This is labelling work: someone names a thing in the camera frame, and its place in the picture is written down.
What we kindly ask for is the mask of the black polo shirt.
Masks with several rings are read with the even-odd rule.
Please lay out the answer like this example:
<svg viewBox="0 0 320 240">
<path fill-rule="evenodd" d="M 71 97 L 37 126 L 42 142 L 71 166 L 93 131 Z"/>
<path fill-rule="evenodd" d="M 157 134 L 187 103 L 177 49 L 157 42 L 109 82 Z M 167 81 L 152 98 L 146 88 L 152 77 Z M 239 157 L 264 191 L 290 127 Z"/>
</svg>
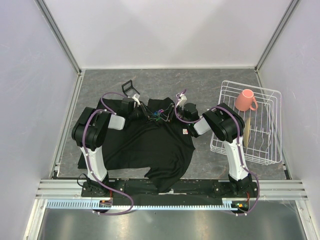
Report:
<svg viewBox="0 0 320 240">
<path fill-rule="evenodd" d="M 112 110 L 119 111 L 120 100 L 105 100 L 107 106 Z M 159 110 L 168 109 L 171 103 L 173 101 L 170 98 L 150 99 L 144 104 L 156 116 L 156 120 L 128 121 L 123 130 L 109 129 L 107 131 L 102 145 L 102 156 L 107 172 L 110 170 L 146 168 L 145 177 L 153 184 L 160 179 L 160 170 L 164 168 L 163 163 L 172 157 L 173 149 L 165 148 L 167 144 L 164 143 L 162 138 L 166 137 L 168 132 L 161 124 Z M 78 166 L 81 169 L 87 169 L 83 153 Z M 94 182 L 106 186 L 107 179 L 103 182 Z"/>
</svg>

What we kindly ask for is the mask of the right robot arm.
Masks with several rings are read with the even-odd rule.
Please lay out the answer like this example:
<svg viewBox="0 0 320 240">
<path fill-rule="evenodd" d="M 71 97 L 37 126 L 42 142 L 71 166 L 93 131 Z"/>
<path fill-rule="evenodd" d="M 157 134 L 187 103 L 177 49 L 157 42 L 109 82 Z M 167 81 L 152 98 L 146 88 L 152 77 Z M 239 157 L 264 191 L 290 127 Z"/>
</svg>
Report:
<svg viewBox="0 0 320 240">
<path fill-rule="evenodd" d="M 163 137 L 166 150 L 172 148 L 172 155 L 163 163 L 160 178 L 154 185 L 161 193 L 170 188 L 186 173 L 195 147 L 192 138 L 211 130 L 226 150 L 230 181 L 229 191 L 235 197 L 242 196 L 252 181 L 243 152 L 244 120 L 225 103 L 221 103 L 199 116 L 196 105 L 176 102 L 170 105 L 167 121 L 161 125 L 167 131 Z"/>
</svg>

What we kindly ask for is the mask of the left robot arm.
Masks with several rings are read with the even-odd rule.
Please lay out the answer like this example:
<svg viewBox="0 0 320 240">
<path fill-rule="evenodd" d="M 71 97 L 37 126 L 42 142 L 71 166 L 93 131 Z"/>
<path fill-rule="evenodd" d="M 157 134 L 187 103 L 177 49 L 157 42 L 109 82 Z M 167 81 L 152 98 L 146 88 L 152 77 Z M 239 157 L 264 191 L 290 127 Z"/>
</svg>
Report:
<svg viewBox="0 0 320 240">
<path fill-rule="evenodd" d="M 103 159 L 102 145 L 106 139 L 108 130 L 121 131 L 130 118 L 139 118 L 146 115 L 146 107 L 139 100 L 139 95 L 124 97 L 120 100 L 118 112 L 111 109 L 105 99 L 101 98 L 102 108 L 86 107 L 74 125 L 71 138 L 80 148 L 88 171 L 88 178 L 95 181 L 92 191 L 99 197 L 106 196 L 110 191 L 110 185 L 105 180 L 108 178 L 108 170 Z"/>
</svg>

